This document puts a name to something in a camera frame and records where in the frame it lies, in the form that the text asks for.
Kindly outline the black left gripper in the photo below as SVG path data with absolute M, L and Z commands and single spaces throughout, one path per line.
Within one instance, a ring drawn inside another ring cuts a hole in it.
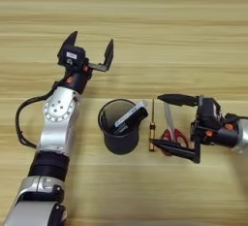
M 78 35 L 77 31 L 71 33 L 68 36 L 68 38 L 64 41 L 64 45 L 73 46 L 76 42 L 77 35 Z M 66 71 L 65 76 L 62 82 L 60 83 L 60 86 L 70 88 L 73 91 L 77 92 L 78 94 L 82 94 L 87 82 L 92 77 L 92 70 L 106 72 L 111 65 L 112 59 L 113 59 L 113 40 L 110 40 L 105 51 L 105 61 L 103 63 L 99 63 L 99 64 L 88 63 L 88 67 L 90 69 L 87 72 Z

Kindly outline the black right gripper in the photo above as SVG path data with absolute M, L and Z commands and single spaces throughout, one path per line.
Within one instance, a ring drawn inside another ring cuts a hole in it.
M 199 97 L 183 94 L 163 94 L 158 99 L 171 105 L 194 107 L 199 103 Z M 182 138 L 186 146 L 182 146 L 177 139 Z M 160 148 L 180 158 L 191 160 L 199 164 L 201 162 L 201 145 L 221 145 L 224 147 L 234 147 L 238 140 L 238 126 L 236 122 L 229 122 L 219 129 L 212 129 L 201 126 L 197 121 L 191 123 L 190 139 L 194 143 L 193 148 L 187 146 L 185 136 L 174 130 L 174 141 L 165 139 L 151 139 L 150 142 Z

